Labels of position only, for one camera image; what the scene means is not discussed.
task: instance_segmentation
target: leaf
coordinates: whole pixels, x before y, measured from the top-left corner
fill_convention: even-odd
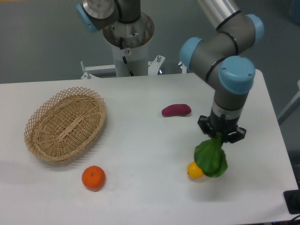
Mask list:
[[[205,175],[218,174],[222,160],[225,158],[222,155],[221,139],[222,134],[217,133],[215,137],[202,142],[195,148],[194,160]]]
[[[227,161],[226,161],[226,154],[223,149],[221,149],[221,156],[222,156],[222,159],[221,159],[220,167],[214,173],[208,173],[208,174],[206,174],[206,176],[216,178],[216,177],[221,176],[227,170],[228,165],[227,165]]]

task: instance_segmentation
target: woven basket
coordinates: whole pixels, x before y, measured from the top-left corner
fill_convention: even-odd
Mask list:
[[[63,90],[29,119],[26,146],[43,160],[68,161],[96,138],[105,118],[105,102],[96,92],[82,87]]]

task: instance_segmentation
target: yellow lemon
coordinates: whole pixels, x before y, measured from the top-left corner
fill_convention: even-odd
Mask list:
[[[197,179],[197,178],[202,177],[204,175],[202,169],[197,166],[195,161],[192,162],[190,165],[188,165],[187,173],[193,179]]]

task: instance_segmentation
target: purple sweet potato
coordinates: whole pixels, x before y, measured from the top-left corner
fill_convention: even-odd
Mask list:
[[[164,117],[186,116],[189,115],[191,112],[192,112],[191,107],[189,107],[187,104],[173,104],[164,108],[161,111],[161,114]]]

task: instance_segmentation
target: gray floor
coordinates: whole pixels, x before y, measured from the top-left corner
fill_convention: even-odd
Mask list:
[[[79,79],[85,66],[113,64],[101,32],[90,34],[79,20],[80,0],[0,2],[0,83]],[[265,24],[265,37],[243,53],[264,74],[278,114],[299,90],[300,26],[289,15],[291,0],[236,0],[245,14]],[[190,37],[209,39],[213,27],[196,0],[142,0],[155,24],[149,57],[161,54],[176,65]],[[281,126],[293,164],[300,163],[300,108]]]

